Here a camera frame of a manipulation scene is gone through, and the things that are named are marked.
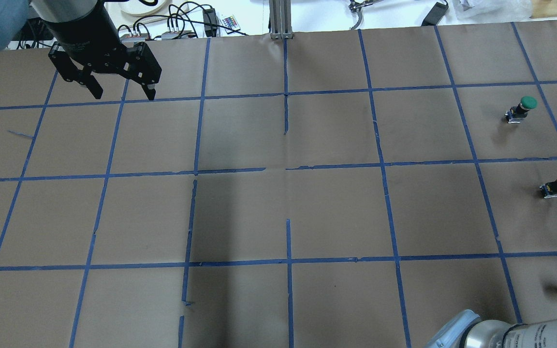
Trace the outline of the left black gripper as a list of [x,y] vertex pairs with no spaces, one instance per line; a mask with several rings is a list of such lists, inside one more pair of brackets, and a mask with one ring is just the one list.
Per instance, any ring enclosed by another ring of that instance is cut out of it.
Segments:
[[49,59],[66,82],[77,82],[99,100],[103,88],[93,73],[114,73],[139,84],[148,101],[162,68],[146,42],[126,47],[104,5],[48,5],[46,26],[56,42]]

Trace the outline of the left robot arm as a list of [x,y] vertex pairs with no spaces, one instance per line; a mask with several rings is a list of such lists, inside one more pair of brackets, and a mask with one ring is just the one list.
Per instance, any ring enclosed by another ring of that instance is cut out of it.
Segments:
[[13,40],[34,9],[55,38],[49,59],[61,78],[101,99],[96,73],[115,74],[139,84],[153,101],[162,69],[146,42],[127,47],[103,0],[0,0],[0,51]]

